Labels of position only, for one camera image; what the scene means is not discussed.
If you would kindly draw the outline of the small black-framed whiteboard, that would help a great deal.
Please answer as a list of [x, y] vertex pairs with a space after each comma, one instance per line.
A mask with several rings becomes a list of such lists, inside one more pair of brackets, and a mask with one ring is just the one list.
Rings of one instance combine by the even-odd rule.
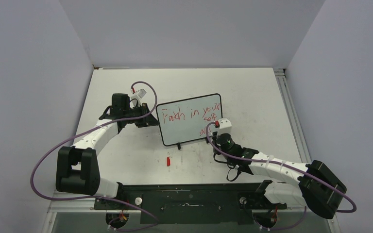
[[158, 104], [156, 114], [164, 146], [205, 139], [216, 130], [206, 126], [222, 118], [222, 100], [218, 93]]

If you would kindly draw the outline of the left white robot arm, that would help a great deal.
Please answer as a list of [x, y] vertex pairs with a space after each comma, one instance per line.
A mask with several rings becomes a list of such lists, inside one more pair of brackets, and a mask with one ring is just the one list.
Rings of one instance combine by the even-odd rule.
[[125, 204], [125, 195], [118, 191], [120, 184], [101, 178], [97, 157], [127, 124], [135, 124], [139, 128], [159, 124], [149, 113], [148, 105], [141, 102], [145, 94], [144, 89], [131, 96], [113, 94], [111, 105], [107, 106], [96, 123], [97, 129], [71, 147], [60, 148], [57, 156], [57, 191], [104, 196], [113, 209], [119, 209]]

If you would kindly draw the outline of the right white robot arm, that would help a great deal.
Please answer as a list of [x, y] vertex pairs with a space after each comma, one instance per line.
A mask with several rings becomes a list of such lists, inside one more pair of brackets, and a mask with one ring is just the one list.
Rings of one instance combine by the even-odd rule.
[[308, 207], [316, 215], [331, 219], [342, 212], [339, 206], [347, 191], [343, 182], [323, 162], [295, 163], [235, 143], [224, 133], [211, 140], [215, 154], [223, 155], [237, 173], [267, 177], [265, 187], [255, 195], [258, 206], [293, 204]]

